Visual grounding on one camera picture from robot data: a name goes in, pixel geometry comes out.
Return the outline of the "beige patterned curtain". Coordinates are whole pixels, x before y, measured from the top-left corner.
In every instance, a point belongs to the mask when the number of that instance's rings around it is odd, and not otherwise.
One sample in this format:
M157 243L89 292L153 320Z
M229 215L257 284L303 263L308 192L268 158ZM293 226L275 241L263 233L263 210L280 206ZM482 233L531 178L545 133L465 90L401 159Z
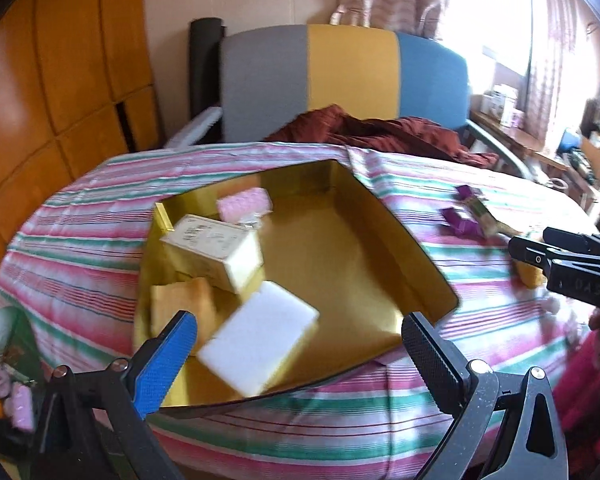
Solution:
M466 60L474 101L506 88L547 153L600 91L600 19L585 0L338 0L332 21L443 44Z

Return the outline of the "dark red blanket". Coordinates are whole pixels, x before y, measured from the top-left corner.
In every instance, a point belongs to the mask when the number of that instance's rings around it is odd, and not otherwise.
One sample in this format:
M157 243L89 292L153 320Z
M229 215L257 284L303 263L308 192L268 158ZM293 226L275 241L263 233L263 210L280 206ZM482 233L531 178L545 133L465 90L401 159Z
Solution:
M270 134L266 142L325 143L370 148L381 153L407 154L492 169L494 153L473 153L457 132L429 119L358 119L336 104L303 113Z

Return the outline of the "black rolled mat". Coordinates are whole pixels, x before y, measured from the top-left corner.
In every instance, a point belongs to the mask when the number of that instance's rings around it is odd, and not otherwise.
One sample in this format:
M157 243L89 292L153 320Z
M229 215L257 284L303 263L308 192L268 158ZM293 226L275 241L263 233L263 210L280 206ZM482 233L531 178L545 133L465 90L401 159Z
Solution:
M220 18L197 18L188 30L188 106L194 119L220 102L220 43L225 26Z

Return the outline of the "pink hair roller outside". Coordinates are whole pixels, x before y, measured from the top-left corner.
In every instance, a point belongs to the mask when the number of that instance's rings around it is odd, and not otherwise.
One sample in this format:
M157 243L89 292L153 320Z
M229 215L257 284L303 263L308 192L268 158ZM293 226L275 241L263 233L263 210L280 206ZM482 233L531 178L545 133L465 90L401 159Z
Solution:
M34 409L32 392L29 387L14 382L12 391L4 402L4 410L12 426L32 434L34 431Z

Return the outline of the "gold tin box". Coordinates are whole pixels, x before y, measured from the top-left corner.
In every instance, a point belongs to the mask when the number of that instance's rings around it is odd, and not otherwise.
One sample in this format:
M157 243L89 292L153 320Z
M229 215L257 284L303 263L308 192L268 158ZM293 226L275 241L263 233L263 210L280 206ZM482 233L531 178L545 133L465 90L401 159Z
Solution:
M451 284L398 218L335 159L263 170L159 200L152 211L134 318L134 344L151 335L150 290L182 279L160 240L186 214L218 218L223 195L260 186L273 210L258 229L264 280L286 288L320 314L308 343L263 393L315 387L401 347L405 315L430 323L460 303Z

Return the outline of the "white sponge block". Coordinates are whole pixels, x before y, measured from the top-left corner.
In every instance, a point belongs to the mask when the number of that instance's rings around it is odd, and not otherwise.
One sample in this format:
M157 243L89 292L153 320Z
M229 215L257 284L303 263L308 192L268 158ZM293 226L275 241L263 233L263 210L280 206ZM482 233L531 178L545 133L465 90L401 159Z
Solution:
M265 392L314 332L320 312L265 281L197 352L197 359L243 398Z

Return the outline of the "white printed carton box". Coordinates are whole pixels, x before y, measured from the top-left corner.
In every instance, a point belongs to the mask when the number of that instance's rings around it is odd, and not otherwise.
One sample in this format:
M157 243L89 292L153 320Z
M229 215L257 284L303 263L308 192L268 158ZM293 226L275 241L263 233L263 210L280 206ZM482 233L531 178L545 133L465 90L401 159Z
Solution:
M263 266L255 230L196 214L186 214L160 242L175 270L232 294Z

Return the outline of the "yellow sponge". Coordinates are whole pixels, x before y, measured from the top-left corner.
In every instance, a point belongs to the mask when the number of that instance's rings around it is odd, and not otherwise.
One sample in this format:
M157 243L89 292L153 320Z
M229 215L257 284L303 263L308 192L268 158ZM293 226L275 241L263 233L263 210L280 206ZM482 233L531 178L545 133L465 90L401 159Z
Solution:
M196 356L220 326L220 316L214 304L212 287L205 278L191 278L185 282L151 287L151 336L158 336L178 311L189 312L196 318L196 342L189 352L191 356Z

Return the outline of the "purple snack packet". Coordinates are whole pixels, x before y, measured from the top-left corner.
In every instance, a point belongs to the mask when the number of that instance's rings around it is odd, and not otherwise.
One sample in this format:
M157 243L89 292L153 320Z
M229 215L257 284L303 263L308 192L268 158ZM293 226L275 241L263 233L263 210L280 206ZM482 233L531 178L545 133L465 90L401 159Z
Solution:
M479 223L475 219L467 217L458 209L453 207L444 208L440 210L440 214L456 236L483 236Z
M480 198L482 196L478 188L472 188L469 185L457 185L455 189L460 200L472 200L473 198Z

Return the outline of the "wooden side desk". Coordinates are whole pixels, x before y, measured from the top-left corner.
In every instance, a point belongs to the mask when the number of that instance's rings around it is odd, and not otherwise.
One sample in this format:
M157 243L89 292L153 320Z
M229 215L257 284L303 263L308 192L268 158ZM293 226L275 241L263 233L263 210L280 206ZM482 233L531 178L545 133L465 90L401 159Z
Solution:
M593 170L595 181L589 184L582 170L573 168L567 155L550 155L543 152L539 141L524 130L504 128L492 117L471 112L470 119L506 145L530 169L538 168L551 179L566 182L565 193L577 202L588 216L600 218L600 150L589 140L582 141L581 150Z

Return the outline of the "white cotton ball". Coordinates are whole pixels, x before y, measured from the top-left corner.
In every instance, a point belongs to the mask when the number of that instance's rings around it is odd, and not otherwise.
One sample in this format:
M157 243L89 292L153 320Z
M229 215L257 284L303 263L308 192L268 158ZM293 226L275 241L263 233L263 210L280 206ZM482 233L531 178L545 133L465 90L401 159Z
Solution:
M545 295L541 299L540 305L544 311L550 312L551 315L556 315L562 307L562 302L557 296Z

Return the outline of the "wooden wardrobe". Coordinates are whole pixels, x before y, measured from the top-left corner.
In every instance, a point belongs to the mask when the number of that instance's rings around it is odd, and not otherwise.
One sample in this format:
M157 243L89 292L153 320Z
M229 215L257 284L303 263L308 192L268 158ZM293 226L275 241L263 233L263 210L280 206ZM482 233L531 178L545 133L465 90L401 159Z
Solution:
M0 263L47 197L163 140L144 0L0 0Z

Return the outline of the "white boxes on desk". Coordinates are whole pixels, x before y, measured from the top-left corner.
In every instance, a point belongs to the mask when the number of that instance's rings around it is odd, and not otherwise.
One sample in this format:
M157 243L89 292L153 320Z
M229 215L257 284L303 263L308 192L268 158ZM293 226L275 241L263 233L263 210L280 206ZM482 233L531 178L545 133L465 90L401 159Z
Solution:
M518 90L508 84L496 84L484 92L480 104L480 113L496 120L506 128L520 125L522 111L517 108Z

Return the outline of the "green cracker packet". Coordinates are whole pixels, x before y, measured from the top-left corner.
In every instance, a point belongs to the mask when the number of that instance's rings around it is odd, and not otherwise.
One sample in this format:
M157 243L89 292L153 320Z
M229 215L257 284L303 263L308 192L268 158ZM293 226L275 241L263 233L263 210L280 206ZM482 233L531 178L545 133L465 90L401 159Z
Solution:
M494 214L486 208L486 205L477 196L469 196L463 200L465 209L471 214L485 238L491 238L502 234L513 237L520 235L521 232L515 230L505 222L501 222L494 217Z

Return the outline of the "striped pink green bedsheet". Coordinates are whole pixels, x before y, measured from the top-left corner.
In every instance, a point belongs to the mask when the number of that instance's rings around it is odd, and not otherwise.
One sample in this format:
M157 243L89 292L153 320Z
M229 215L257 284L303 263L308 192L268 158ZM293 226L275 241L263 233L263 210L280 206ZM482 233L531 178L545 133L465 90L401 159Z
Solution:
M152 207L198 186L275 167L335 159L353 170L424 246L460 296L444 326L470 358L497 370L565 368L568 308L525 288L506 247L453 236L440 210L457 185L478 188L508 222L593 232L569 197L533 182L401 154L320 144L211 145L123 155L52 196L23 223L0 265L0 308L27 311L47 367L98 370L132 350L140 256ZM411 360L384 356L352 376L225 414L151 427L178 463L231 479L406 479L445 433Z

